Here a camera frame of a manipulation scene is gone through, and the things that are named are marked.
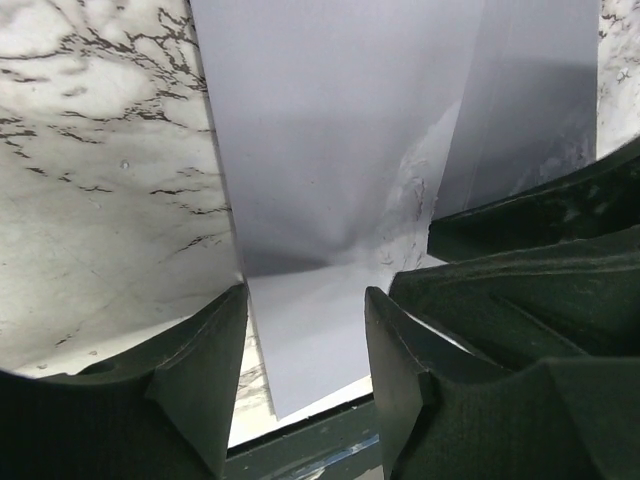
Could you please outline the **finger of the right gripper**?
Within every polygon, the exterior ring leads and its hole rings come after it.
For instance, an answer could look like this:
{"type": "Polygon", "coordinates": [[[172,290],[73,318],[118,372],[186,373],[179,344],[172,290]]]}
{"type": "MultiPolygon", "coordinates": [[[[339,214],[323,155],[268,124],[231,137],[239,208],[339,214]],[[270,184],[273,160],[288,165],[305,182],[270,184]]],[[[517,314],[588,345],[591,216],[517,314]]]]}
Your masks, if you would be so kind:
{"type": "Polygon", "coordinates": [[[511,197],[439,218],[428,253],[458,262],[597,238],[639,224],[639,146],[511,197]]]}
{"type": "Polygon", "coordinates": [[[496,254],[396,275],[403,310],[497,364],[639,353],[639,237],[496,254]]]}

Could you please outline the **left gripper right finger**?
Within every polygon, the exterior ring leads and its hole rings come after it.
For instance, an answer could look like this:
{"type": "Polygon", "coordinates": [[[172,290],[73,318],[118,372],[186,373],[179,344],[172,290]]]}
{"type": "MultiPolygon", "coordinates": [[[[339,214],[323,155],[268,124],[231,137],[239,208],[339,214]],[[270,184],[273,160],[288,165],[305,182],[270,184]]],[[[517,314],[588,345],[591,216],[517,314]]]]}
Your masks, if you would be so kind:
{"type": "Polygon", "coordinates": [[[365,293],[388,479],[635,479],[639,362],[544,359],[512,372],[365,293]]]}

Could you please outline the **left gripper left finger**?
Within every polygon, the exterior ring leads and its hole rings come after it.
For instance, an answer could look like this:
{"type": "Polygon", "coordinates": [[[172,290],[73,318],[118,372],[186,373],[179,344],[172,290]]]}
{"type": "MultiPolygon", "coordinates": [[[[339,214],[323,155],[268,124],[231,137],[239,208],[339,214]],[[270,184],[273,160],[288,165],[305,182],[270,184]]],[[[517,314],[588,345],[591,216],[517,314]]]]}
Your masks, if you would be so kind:
{"type": "Polygon", "coordinates": [[[1,375],[5,479],[219,479],[248,291],[75,375],[1,375]]]}

